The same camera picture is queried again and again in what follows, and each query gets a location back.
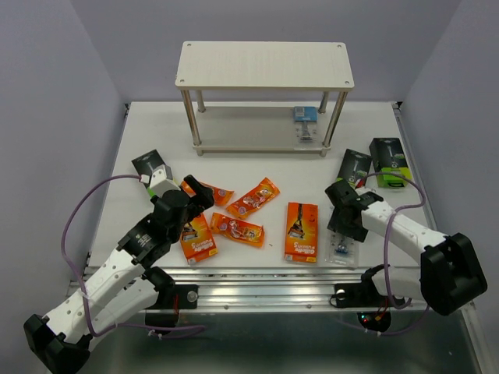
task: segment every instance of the blue package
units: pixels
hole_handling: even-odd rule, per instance
[[[315,107],[295,107],[293,110],[295,122],[317,122]]]

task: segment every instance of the orange candy wrapper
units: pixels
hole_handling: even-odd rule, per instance
[[[255,247],[261,247],[264,244],[265,231],[262,226],[236,220],[223,214],[213,213],[210,229],[214,234],[224,235],[226,238],[236,242],[246,243]]]
[[[218,253],[204,214],[184,225],[180,236],[180,245],[188,264],[198,263],[202,259],[207,259]]]
[[[227,207],[227,211],[239,219],[247,218],[279,194],[277,186],[269,178]]]
[[[288,261],[317,262],[319,208],[313,204],[288,204],[284,257]]]
[[[205,187],[210,188],[213,191],[213,198],[215,200],[215,205],[218,206],[224,206],[226,203],[228,203],[228,201],[231,199],[232,195],[234,194],[234,191],[228,191],[226,189],[218,189],[217,187],[213,187],[212,185],[207,185],[206,183],[201,183],[201,184],[204,185]],[[193,189],[191,189],[189,185],[184,181],[180,183],[180,187],[182,187],[182,189],[185,192],[189,193],[190,195],[194,194]]]

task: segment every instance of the robotic arm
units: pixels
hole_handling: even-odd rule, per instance
[[[53,373],[81,369],[90,351],[116,323],[150,307],[165,293],[172,293],[173,279],[153,264],[179,240],[184,225],[214,204],[211,189],[189,175],[184,181],[195,195],[189,197],[165,170],[152,174],[152,213],[140,220],[118,243],[109,258],[78,291],[44,316],[32,315],[24,323],[28,345]],[[135,283],[123,290],[131,281]],[[88,301],[85,309],[83,298]],[[85,316],[93,316],[96,331],[87,328]]]
[[[394,210],[381,196],[363,187],[354,190],[345,180],[333,183],[326,194],[334,205],[328,229],[360,242],[368,231],[385,236]],[[472,243],[462,234],[448,236],[399,214],[392,224],[390,242],[419,264],[414,270],[390,268],[393,295],[424,300],[435,312],[447,316],[487,290]],[[388,294],[381,270],[383,265],[368,269],[360,283],[336,284],[336,306],[379,306]]]

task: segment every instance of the lower shelf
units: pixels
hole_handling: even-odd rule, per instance
[[[296,142],[292,107],[209,107],[196,113],[203,152],[276,152],[320,153],[329,148],[322,141],[329,116],[319,115],[317,140],[309,144]]]

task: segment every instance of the shelf top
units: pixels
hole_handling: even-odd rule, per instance
[[[350,91],[344,43],[186,41],[175,85],[180,90]]]

